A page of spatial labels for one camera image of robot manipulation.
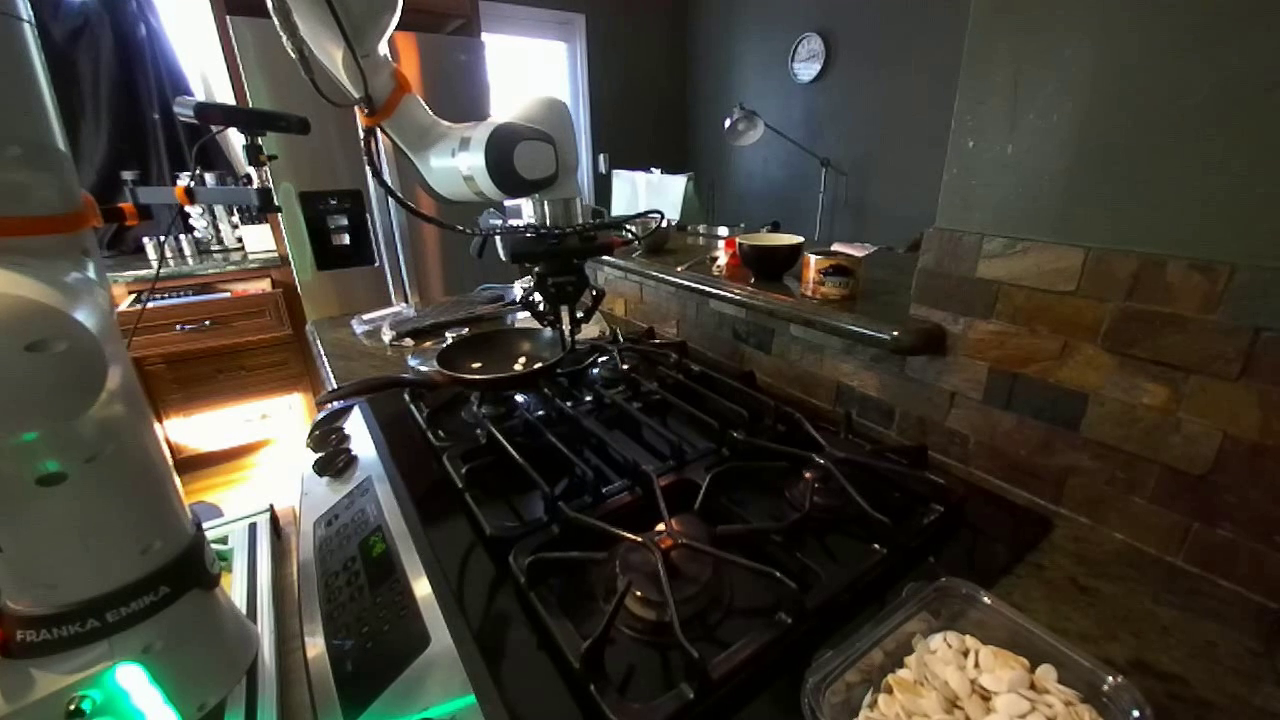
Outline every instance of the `white robotic arm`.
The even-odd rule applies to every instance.
[[[365,107],[448,200],[572,200],[577,137],[558,100],[512,120],[448,124],[402,81],[386,53],[400,0],[267,0],[276,33],[322,95]]]

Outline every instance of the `gas stove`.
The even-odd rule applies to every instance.
[[[799,715],[795,664],[830,631],[963,545],[1024,548],[973,551],[973,490],[920,452],[681,345],[584,345],[551,371],[354,407],[313,433],[301,511],[313,682],[340,715],[459,695],[477,715]]]

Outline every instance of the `green light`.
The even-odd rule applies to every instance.
[[[469,708],[477,708],[477,695],[471,695],[471,690],[469,690],[469,695],[448,695],[448,700],[433,704],[418,720],[448,720],[448,715],[459,715],[459,713],[469,713]]]
[[[119,700],[143,715],[143,720],[180,720],[164,686],[153,680],[143,664],[114,664],[111,682],[119,686]]]

